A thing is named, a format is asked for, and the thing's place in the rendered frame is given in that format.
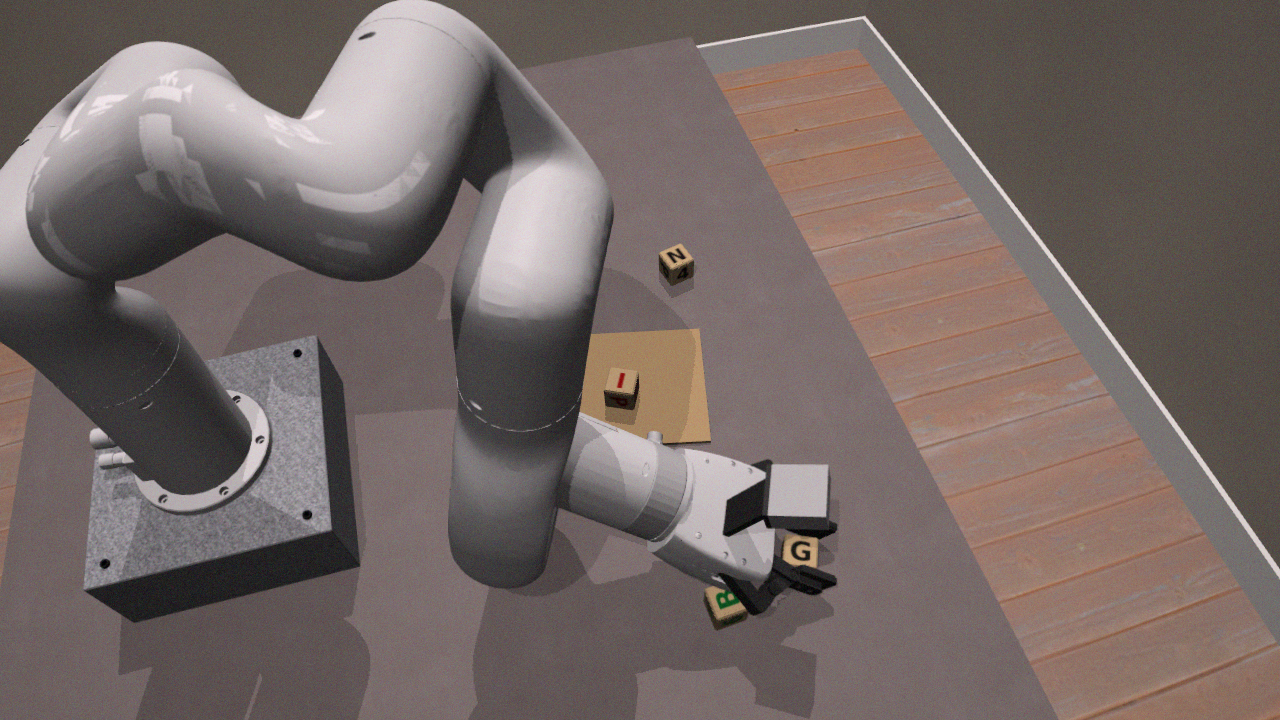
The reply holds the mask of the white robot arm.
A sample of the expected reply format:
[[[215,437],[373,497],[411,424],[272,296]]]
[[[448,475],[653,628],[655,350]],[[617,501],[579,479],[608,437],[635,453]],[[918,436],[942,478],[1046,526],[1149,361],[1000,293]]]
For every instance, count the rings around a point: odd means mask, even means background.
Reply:
[[[195,47],[136,44],[0,170],[0,342],[100,427],[95,450],[125,451],[99,466],[191,516],[250,489],[273,447],[259,404],[114,281],[223,231],[320,275],[384,281],[428,252],[465,178],[483,195],[451,290],[454,562],[529,585],[558,509],[660,536],[684,456],[580,413],[611,191],[500,47],[448,6],[398,0],[357,26],[301,119],[244,94]]]

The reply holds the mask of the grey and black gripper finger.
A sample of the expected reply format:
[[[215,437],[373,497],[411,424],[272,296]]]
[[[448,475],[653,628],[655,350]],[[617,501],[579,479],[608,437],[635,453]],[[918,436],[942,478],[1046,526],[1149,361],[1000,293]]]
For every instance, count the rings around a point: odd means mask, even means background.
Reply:
[[[837,585],[835,575],[806,565],[794,568],[774,553],[771,577],[758,591],[751,582],[739,580],[724,573],[718,573],[718,575],[753,616],[765,612],[774,597],[787,588],[806,594],[820,594],[822,591]]]
[[[754,462],[750,466],[758,468],[762,471],[765,471],[765,465],[767,464],[773,464],[773,462],[769,459],[765,459],[765,460],[763,460],[760,462]],[[833,534],[837,530],[837,524],[835,521],[829,521],[829,530],[805,530],[805,529],[800,529],[800,530],[785,529],[785,530],[794,532],[797,536],[817,537],[817,539],[819,541],[819,539],[824,538],[826,536]]]

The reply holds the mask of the beige letter block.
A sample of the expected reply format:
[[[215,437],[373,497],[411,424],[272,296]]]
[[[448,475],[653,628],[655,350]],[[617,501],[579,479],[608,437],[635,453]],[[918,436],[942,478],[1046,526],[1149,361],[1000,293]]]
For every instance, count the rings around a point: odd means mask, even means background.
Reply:
[[[716,630],[742,623],[748,619],[748,610],[739,598],[728,592],[712,585],[705,589],[704,603]]]
[[[818,539],[815,537],[786,534],[781,547],[781,559],[794,568],[799,565],[817,568]]]
[[[694,275],[694,259],[682,243],[659,252],[659,272],[671,286]]]
[[[609,368],[604,397],[607,407],[634,410],[639,391],[639,372]]]

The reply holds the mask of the tan flat mat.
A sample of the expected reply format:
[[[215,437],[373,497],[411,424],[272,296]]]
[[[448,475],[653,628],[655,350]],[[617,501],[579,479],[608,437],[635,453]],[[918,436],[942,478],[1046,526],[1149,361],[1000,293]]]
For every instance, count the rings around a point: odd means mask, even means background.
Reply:
[[[634,410],[605,406],[611,366],[639,372]],[[700,331],[591,334],[580,413],[663,445],[710,443]]]

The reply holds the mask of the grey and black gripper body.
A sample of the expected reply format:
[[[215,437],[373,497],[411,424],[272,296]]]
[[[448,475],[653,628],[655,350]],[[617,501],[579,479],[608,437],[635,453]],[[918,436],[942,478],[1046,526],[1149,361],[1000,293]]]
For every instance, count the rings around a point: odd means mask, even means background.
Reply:
[[[675,451],[684,456],[687,468],[684,498],[669,527],[646,541],[646,550],[723,591],[730,587],[718,573],[745,582],[765,582],[773,566],[774,529],[767,529],[762,520],[733,536],[722,536],[726,501],[764,479],[765,471],[717,454]]]

